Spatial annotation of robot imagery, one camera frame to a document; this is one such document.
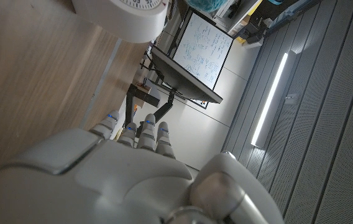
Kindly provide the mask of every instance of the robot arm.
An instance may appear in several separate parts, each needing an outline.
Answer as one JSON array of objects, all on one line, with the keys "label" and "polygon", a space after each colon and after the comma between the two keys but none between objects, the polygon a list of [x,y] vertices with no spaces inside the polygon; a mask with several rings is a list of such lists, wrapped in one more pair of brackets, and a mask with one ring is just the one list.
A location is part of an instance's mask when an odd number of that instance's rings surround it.
[{"label": "robot arm", "polygon": [[283,223],[258,180],[231,154],[214,156],[193,180],[154,115],[136,144],[128,124],[109,137],[113,111],[89,132],[38,143],[0,169],[0,223]]}]

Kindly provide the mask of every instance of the wooden floor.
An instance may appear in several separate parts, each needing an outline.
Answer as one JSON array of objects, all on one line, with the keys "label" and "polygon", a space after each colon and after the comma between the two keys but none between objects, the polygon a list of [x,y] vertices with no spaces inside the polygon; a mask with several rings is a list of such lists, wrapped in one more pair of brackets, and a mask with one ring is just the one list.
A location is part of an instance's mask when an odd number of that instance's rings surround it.
[{"label": "wooden floor", "polygon": [[0,0],[0,163],[119,109],[146,44],[122,41],[93,97],[117,40],[78,17],[71,0]]}]

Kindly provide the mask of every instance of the whiteboard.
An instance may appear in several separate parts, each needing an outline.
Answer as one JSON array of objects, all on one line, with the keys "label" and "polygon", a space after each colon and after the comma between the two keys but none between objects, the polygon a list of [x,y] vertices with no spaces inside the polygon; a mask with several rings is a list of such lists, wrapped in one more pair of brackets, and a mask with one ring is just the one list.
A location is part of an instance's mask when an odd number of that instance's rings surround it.
[{"label": "whiteboard", "polygon": [[232,37],[192,13],[173,59],[213,90],[232,41]]}]

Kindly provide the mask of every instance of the clock face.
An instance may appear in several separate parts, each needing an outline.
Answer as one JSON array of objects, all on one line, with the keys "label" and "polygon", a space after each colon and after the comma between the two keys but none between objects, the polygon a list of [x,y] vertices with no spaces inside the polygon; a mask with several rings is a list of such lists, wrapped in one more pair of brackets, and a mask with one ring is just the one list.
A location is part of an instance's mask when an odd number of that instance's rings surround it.
[{"label": "clock face", "polygon": [[153,9],[158,4],[161,3],[161,0],[120,0],[127,4],[128,6],[134,7],[136,9]]}]

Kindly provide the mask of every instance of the fluorescent light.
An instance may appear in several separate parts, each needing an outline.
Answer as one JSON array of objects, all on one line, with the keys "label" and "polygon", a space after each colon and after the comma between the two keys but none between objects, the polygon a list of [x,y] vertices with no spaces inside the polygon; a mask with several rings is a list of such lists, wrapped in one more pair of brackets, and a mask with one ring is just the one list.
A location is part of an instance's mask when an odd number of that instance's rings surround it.
[{"label": "fluorescent light", "polygon": [[270,103],[272,102],[272,98],[273,98],[273,96],[275,94],[278,81],[280,80],[280,77],[281,77],[281,75],[283,73],[283,69],[284,69],[284,65],[286,64],[287,57],[288,57],[288,54],[285,53],[283,58],[282,58],[282,62],[280,63],[280,66],[279,66],[279,68],[277,70],[276,77],[275,77],[275,79],[273,81],[273,84],[272,84],[272,87],[270,89],[268,98],[266,99],[264,110],[262,111],[261,117],[259,118],[259,121],[258,121],[257,129],[255,130],[254,136],[252,137],[251,144],[254,145],[254,146],[257,146],[256,144],[257,144],[259,133],[261,132],[262,125],[264,125],[266,114],[268,113]]}]

